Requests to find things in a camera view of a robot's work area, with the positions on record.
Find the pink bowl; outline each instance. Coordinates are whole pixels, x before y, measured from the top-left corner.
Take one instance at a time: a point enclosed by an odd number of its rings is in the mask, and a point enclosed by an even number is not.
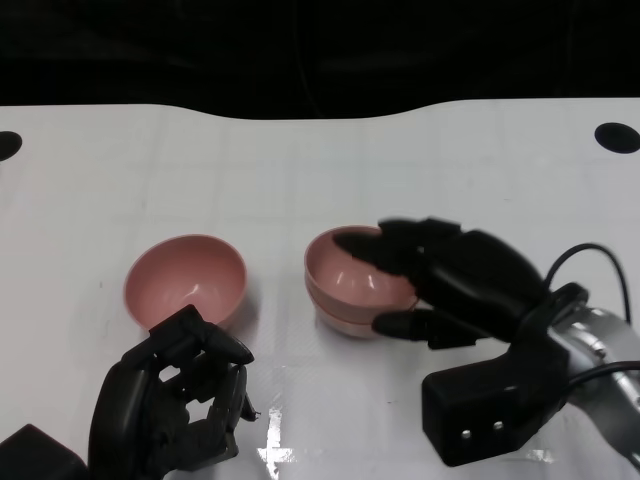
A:
[[[375,227],[341,227],[316,237],[305,253],[305,283],[315,301],[332,316],[368,324],[381,313],[408,310],[417,298],[408,280],[377,270],[340,249],[333,235],[379,232]]]
[[[124,287],[127,310],[151,329],[193,304],[207,322],[226,327],[247,289],[247,269],[238,251],[207,235],[171,238],[133,264]]]
[[[316,313],[318,318],[327,324],[329,327],[334,330],[348,335],[349,337],[356,338],[378,338],[379,335],[371,329],[371,325],[362,325],[360,323],[351,323],[341,320],[337,317],[334,317],[329,312],[327,312],[318,302],[313,298],[311,292],[309,292],[309,297],[311,297],[311,302],[313,306],[316,307]]]

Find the robotic hand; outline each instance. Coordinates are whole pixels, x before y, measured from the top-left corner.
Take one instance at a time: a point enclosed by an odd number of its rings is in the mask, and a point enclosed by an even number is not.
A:
[[[234,430],[257,413],[246,394],[251,352],[189,305],[149,332],[107,374],[91,423],[92,480],[159,480],[238,454]],[[169,365],[179,368],[162,381]],[[214,398],[189,423],[187,404]]]
[[[579,285],[549,289],[555,270],[583,248],[567,252],[543,279],[522,255],[481,231],[435,219],[391,220],[380,228],[379,235],[334,240],[380,270],[406,276],[433,308],[381,315],[374,330],[425,340],[432,349],[485,337],[510,344],[494,360],[425,378],[423,429],[447,465],[521,448],[569,401],[640,471],[640,338],[622,319],[590,308]]]

